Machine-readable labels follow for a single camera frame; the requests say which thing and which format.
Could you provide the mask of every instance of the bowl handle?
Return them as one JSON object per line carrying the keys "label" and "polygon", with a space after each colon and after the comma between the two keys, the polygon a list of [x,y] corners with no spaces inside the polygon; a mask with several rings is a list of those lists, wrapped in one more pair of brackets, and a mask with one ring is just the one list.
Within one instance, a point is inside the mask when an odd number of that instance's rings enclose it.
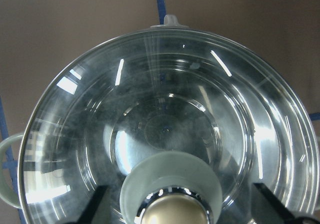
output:
{"label": "bowl handle", "polygon": [[[6,150],[13,144],[16,143],[19,140],[22,140],[24,134],[18,133],[14,134],[6,139],[4,139],[2,142],[0,142],[0,160],[2,161],[6,155]],[[17,193],[13,191],[9,187],[9,185],[5,181],[5,177],[3,174],[3,169],[0,169],[0,199],[5,201],[7,204],[15,207],[20,208],[20,201]]]}

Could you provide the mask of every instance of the glass surface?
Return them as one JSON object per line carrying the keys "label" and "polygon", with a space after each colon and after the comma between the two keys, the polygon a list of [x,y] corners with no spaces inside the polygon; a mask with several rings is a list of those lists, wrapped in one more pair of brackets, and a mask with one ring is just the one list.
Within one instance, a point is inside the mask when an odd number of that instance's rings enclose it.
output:
{"label": "glass surface", "polygon": [[215,171],[224,199],[218,224],[252,222],[252,182],[290,210],[314,209],[318,148],[282,78],[226,38],[152,28],[90,50],[46,90],[20,155],[27,219],[76,221],[95,188],[107,185],[107,223],[124,223],[125,177],[163,150],[193,154]]}

